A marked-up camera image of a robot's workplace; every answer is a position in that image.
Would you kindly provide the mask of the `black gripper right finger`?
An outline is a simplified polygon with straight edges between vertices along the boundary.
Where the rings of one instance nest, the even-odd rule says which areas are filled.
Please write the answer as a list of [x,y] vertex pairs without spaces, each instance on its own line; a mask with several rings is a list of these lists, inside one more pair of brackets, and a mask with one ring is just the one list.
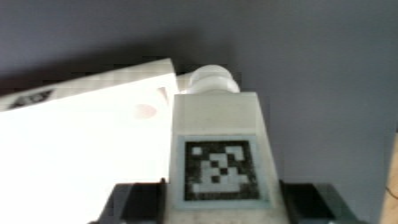
[[328,183],[279,181],[289,224],[367,224]]

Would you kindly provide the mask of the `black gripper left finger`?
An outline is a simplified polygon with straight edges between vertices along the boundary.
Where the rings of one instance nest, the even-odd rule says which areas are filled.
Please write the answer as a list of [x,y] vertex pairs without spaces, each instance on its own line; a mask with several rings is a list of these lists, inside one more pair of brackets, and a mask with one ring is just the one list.
[[163,224],[167,182],[119,183],[97,219],[87,224]]

